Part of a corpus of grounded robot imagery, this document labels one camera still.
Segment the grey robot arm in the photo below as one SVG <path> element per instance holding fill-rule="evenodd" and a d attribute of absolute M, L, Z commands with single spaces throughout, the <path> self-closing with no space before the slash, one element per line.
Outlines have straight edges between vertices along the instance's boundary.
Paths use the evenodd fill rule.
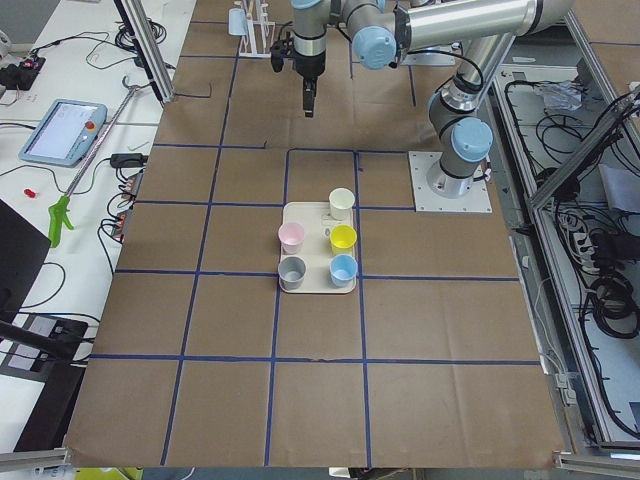
<path fill-rule="evenodd" d="M 387 12 L 381 1 L 294 1 L 292 33 L 271 48 L 280 70 L 290 58 L 302 78 L 306 116 L 314 114 L 317 80 L 324 73 L 326 33 L 344 25 L 360 64 L 380 70 L 410 54 L 437 52 L 439 46 L 463 43 L 457 70 L 428 103 L 428 118 L 442 144 L 440 159 L 426 180 L 437 195 L 466 195 L 478 165 L 493 143 L 491 128 L 476 115 L 513 40 L 544 30 L 571 9 L 569 1 L 414 1 L 410 8 Z"/>

